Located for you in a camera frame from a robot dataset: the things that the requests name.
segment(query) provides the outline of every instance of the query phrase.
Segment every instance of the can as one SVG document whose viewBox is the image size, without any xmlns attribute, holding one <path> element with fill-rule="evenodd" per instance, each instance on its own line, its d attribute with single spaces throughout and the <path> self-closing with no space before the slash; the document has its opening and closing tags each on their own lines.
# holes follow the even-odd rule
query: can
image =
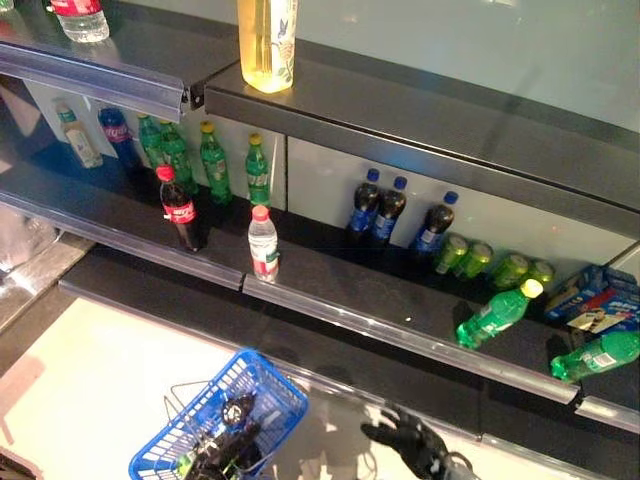
<svg viewBox="0 0 640 480">
<path fill-rule="evenodd" d="M 467 253 L 469 244 L 460 235 L 452 233 L 447 237 L 440 253 L 435 259 L 434 266 L 436 273 L 444 275 L 450 268 L 454 267 L 464 254 Z"/>
<path fill-rule="evenodd" d="M 471 280 L 481 273 L 493 257 L 493 249 L 484 242 L 474 242 L 453 270 L 460 280 Z"/>
<path fill-rule="evenodd" d="M 524 282 L 529 278 L 533 278 L 534 280 L 538 280 L 544 286 L 553 280 L 553 276 L 555 275 L 555 273 L 555 270 L 553 269 L 551 264 L 549 264 L 549 262 L 546 262 L 544 260 L 536 260 L 531 264 L 529 270 L 522 278 L 522 281 Z"/>
<path fill-rule="evenodd" d="M 499 290 L 513 287 L 529 270 L 529 260 L 519 253 L 511 253 L 493 272 L 493 286 Z"/>
</svg>

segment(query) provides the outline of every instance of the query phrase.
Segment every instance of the blue bottle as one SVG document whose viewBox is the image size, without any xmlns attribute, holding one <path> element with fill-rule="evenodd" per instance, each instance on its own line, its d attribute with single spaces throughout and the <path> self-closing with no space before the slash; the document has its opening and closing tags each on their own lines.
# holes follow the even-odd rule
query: blue bottle
<svg viewBox="0 0 640 480">
<path fill-rule="evenodd" d="M 101 108 L 98 121 L 125 171 L 129 174 L 141 172 L 144 167 L 133 145 L 129 127 L 122 112 L 115 107 Z"/>
<path fill-rule="evenodd" d="M 402 193 L 406 186 L 406 178 L 396 177 L 393 182 L 393 190 L 385 192 L 382 196 L 378 216 L 371 229 L 373 246 L 383 247 L 389 243 L 393 227 L 407 204 L 407 197 Z"/>
</svg>

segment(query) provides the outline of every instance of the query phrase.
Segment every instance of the sprite bottle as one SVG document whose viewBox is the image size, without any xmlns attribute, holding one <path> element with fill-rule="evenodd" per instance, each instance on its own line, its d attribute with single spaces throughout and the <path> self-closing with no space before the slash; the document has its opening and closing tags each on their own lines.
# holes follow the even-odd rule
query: sprite bottle
<svg viewBox="0 0 640 480">
<path fill-rule="evenodd" d="M 542 293 L 542 285 L 534 279 L 524 282 L 520 288 L 502 292 L 456 330 L 458 343 L 467 348 L 478 348 L 488 338 L 520 320 L 527 310 L 529 300 Z"/>
<path fill-rule="evenodd" d="M 211 122 L 200 123 L 200 131 L 202 132 L 200 159 L 207 172 L 214 203 L 228 205 L 232 196 L 229 188 L 227 161 L 224 150 L 214 135 L 214 130 L 215 128 Z"/>
<path fill-rule="evenodd" d="M 164 152 L 162 151 L 162 134 L 155 126 L 153 120 L 146 113 L 138 114 L 139 126 L 138 137 L 144 153 L 149 159 L 151 168 L 155 171 L 160 165 L 165 164 Z"/>
<path fill-rule="evenodd" d="M 249 136 L 249 153 L 246 160 L 249 200 L 252 205 L 269 206 L 269 165 L 262 153 L 262 137 L 258 133 Z"/>
<path fill-rule="evenodd" d="M 180 136 L 175 125 L 168 120 L 161 120 L 162 125 L 162 150 L 166 163 L 173 167 L 176 173 L 176 182 L 185 189 L 189 195 L 198 193 L 198 184 L 193 179 L 191 163 L 187 155 L 187 142 Z"/>
<path fill-rule="evenodd" d="M 633 362 L 639 355 L 639 332 L 612 332 L 551 360 L 551 373 L 565 382 L 576 382 Z"/>
</svg>

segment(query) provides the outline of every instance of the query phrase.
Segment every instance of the shopping basket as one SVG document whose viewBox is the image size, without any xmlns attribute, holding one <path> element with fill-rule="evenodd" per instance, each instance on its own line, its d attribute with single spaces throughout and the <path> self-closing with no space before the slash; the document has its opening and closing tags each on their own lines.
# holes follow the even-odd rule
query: shopping basket
<svg viewBox="0 0 640 480">
<path fill-rule="evenodd" d="M 181 480 L 178 460 L 206 436 L 223 428 L 222 407 L 230 398 L 255 395 L 249 413 L 260 423 L 255 439 L 261 460 L 242 472 L 256 478 L 305 415 L 307 397 L 254 350 L 241 350 L 205 388 L 131 460 L 132 480 Z"/>
</svg>

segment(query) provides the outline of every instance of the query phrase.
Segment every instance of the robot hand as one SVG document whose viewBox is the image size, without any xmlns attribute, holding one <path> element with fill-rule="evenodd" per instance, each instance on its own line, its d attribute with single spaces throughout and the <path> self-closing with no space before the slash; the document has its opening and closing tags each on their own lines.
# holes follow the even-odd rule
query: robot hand
<svg viewBox="0 0 640 480">
<path fill-rule="evenodd" d="M 391 405 L 382 415 L 393 426 L 363 423 L 362 433 L 393 448 L 413 474 L 424 480 L 480 480 L 471 463 L 457 452 L 449 452 L 444 440 L 422 421 Z"/>
</svg>

